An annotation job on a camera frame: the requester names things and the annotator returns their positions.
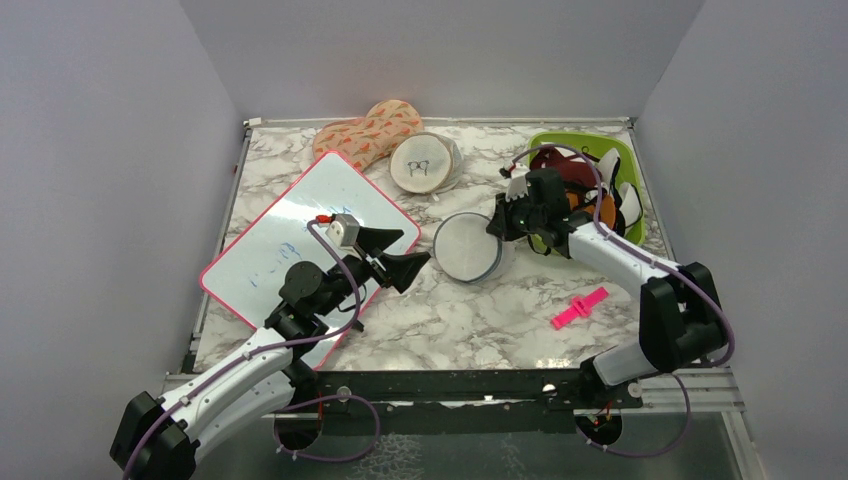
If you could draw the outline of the orange bra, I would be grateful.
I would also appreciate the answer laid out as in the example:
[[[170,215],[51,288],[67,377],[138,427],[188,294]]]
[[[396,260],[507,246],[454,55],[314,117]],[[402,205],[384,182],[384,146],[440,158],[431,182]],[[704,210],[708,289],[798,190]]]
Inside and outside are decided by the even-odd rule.
[[[621,232],[622,219],[614,196],[607,190],[603,191],[600,203],[597,202],[596,190],[566,189],[566,198],[571,212],[587,212],[591,216],[598,213],[599,221],[616,233]]]

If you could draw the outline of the grey mesh laundry bag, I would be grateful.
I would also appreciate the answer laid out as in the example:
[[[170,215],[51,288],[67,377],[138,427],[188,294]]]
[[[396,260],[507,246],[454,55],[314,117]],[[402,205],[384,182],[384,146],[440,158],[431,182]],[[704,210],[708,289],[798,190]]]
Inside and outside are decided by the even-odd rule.
[[[491,219],[475,212],[454,214],[438,226],[433,255],[442,271],[455,281],[478,284],[493,280],[512,266],[515,248],[488,233]]]

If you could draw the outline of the black and white bra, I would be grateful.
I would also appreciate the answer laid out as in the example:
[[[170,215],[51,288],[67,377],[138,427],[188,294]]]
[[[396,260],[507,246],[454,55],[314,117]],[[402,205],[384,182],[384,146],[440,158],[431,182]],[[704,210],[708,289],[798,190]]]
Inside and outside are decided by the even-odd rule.
[[[592,161],[599,173],[601,183],[592,190],[607,190],[614,196],[615,203],[619,207],[622,219],[621,232],[616,233],[624,236],[629,233],[643,216],[643,207],[639,192],[632,182],[620,179],[623,172],[623,161],[621,153],[617,148],[610,148],[601,157],[594,157],[584,152],[584,155]]]

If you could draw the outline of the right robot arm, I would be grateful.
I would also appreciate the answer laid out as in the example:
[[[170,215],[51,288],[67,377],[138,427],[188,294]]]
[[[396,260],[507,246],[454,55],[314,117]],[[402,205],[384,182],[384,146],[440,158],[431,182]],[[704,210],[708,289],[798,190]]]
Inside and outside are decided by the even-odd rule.
[[[591,213],[571,208],[552,168],[513,177],[495,197],[487,233],[503,241],[536,236],[549,249],[590,266],[639,305],[638,334],[581,363],[579,398],[600,407],[617,388],[640,377],[672,373],[706,355],[729,350],[732,335],[712,274],[700,263],[680,265],[627,242]]]

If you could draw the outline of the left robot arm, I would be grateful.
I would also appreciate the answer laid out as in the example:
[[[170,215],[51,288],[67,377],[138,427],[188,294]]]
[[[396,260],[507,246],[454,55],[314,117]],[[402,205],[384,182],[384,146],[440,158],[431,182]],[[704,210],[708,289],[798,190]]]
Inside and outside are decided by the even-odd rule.
[[[142,392],[127,404],[110,448],[123,478],[188,479],[201,455],[249,417],[319,403],[304,356],[362,329],[368,282],[403,293],[431,258],[388,253],[401,230],[363,227],[349,215],[320,215],[306,230],[334,266],[292,265],[280,303],[239,349],[181,387],[160,397]]]

